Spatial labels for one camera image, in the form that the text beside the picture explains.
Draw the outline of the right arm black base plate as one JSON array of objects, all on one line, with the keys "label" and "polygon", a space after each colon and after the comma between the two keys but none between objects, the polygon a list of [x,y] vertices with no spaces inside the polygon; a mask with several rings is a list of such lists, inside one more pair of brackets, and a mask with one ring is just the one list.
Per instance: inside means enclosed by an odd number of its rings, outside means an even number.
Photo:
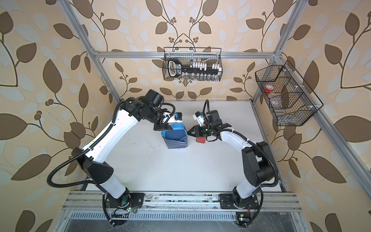
[{"label": "right arm black base plate", "polygon": [[221,193],[218,196],[221,209],[258,209],[259,202],[256,196],[242,199],[236,193]]}]

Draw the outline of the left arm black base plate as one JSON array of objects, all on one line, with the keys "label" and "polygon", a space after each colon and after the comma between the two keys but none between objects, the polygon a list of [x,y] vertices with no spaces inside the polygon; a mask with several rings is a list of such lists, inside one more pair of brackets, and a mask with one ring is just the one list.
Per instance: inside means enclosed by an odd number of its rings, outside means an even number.
[{"label": "left arm black base plate", "polygon": [[104,202],[107,205],[107,208],[129,209],[141,207],[144,203],[144,197],[145,194],[142,192],[130,192],[124,193],[123,196],[115,199],[107,193]]}]

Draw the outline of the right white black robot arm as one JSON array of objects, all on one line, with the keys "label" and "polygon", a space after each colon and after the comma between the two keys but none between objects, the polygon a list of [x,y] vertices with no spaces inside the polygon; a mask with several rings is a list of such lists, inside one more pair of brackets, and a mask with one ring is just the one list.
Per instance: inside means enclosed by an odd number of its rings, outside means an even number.
[{"label": "right white black robot arm", "polygon": [[210,102],[206,100],[203,110],[193,115],[198,122],[187,131],[195,138],[214,137],[236,149],[242,155],[244,179],[232,191],[232,202],[235,208],[244,209],[250,201],[256,200],[256,194],[263,188],[278,185],[279,173],[274,157],[266,142],[255,142],[242,133],[234,130],[228,123],[223,123],[217,110],[210,110]]}]

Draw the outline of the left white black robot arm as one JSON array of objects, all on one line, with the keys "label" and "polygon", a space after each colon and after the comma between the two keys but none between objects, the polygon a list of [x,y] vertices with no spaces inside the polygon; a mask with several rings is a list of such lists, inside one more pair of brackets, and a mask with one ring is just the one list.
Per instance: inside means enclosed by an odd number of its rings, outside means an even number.
[{"label": "left white black robot arm", "polygon": [[[56,167],[47,177],[47,183],[54,188],[93,184],[104,193],[104,200],[111,200],[118,208],[133,206],[129,190],[118,180],[114,169],[106,159],[120,139],[139,121],[147,120],[154,125],[155,131],[171,131],[171,124],[182,121],[182,113],[176,111],[171,103],[154,90],[145,96],[121,100],[115,107],[111,122],[83,149],[74,148],[72,158]],[[89,180],[68,184],[53,182],[53,176],[63,167],[77,161]]]}]

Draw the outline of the light blue wrapping paper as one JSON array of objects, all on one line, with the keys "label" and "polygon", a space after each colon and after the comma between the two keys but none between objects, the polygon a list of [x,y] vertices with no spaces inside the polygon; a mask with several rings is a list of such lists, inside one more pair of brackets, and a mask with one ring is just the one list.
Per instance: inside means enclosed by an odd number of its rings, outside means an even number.
[{"label": "light blue wrapping paper", "polygon": [[183,123],[171,125],[173,130],[164,130],[161,136],[168,149],[181,149],[188,146],[188,134]]}]

